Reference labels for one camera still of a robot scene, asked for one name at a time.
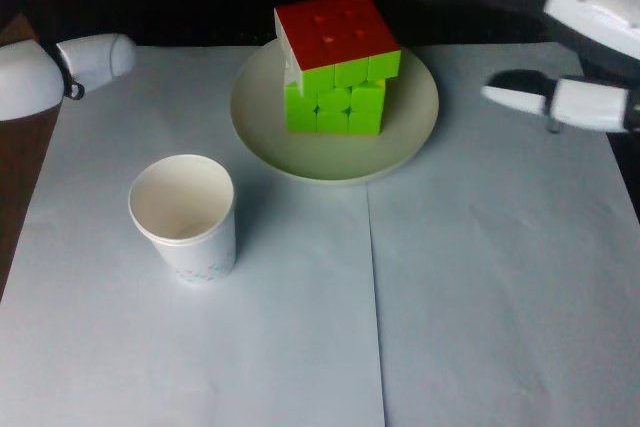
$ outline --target green square tile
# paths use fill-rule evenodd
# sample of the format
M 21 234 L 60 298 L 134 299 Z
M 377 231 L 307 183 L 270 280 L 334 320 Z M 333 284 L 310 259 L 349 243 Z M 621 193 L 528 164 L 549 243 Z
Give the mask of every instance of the green square tile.
M 292 82 L 284 87 L 284 105 L 295 110 L 314 110 L 318 104 L 318 95 L 305 93 L 300 94 L 297 82 Z
M 349 114 L 318 110 L 319 134 L 346 134 L 349 132 Z
M 315 110 L 287 109 L 285 117 L 288 132 L 312 134 L 317 130 Z
M 335 87 L 335 65 L 302 71 L 302 93 L 320 94 Z
M 378 135 L 382 125 L 382 112 L 351 112 L 349 133 Z
M 367 80 L 383 80 L 397 77 L 400 70 L 400 51 L 369 57 Z
M 325 111 L 343 112 L 351 105 L 351 89 L 336 87 L 329 92 L 318 95 L 318 107 Z
M 351 87 L 367 80 L 369 58 L 336 64 L 336 87 Z
M 364 82 L 351 90 L 353 112 L 380 113 L 384 107 L 384 80 Z

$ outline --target paper cup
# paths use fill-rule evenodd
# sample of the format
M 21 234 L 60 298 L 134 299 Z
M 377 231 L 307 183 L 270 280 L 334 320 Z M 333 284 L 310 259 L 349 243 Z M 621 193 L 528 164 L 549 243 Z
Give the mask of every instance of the paper cup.
M 129 191 L 133 222 L 190 285 L 225 277 L 236 260 L 235 195 L 227 171 L 199 155 L 147 167 Z

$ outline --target rubik's cube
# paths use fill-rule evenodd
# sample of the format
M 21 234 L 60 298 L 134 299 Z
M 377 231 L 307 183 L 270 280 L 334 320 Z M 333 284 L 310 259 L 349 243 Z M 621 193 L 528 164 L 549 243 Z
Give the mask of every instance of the rubik's cube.
M 379 134 L 400 47 L 372 0 L 279 6 L 275 21 L 285 57 L 287 130 Z

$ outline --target white tabletop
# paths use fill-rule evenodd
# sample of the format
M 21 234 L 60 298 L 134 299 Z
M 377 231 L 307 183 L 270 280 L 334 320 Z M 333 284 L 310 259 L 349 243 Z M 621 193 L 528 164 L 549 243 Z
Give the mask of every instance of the white tabletop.
M 383 403 L 401 427 L 640 424 L 640 227 L 606 137 L 479 95 L 497 70 L 578 72 L 572 54 L 416 49 L 433 138 L 338 189 L 235 136 L 253 51 L 142 48 L 64 106 L 0 305 L 0 425 L 382 426 Z M 126 209 L 140 170 L 185 152 L 239 192 L 238 264 L 214 288 L 175 282 Z

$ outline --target round plate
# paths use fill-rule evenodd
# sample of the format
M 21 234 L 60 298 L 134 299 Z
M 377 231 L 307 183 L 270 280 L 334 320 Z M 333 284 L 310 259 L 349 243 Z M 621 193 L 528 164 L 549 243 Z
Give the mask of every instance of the round plate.
M 284 58 L 277 41 L 247 60 L 231 93 L 240 139 L 271 167 L 299 180 L 356 184 L 400 166 L 425 143 L 438 116 L 438 90 L 406 49 L 400 75 L 387 82 L 378 136 L 290 134 L 284 119 Z

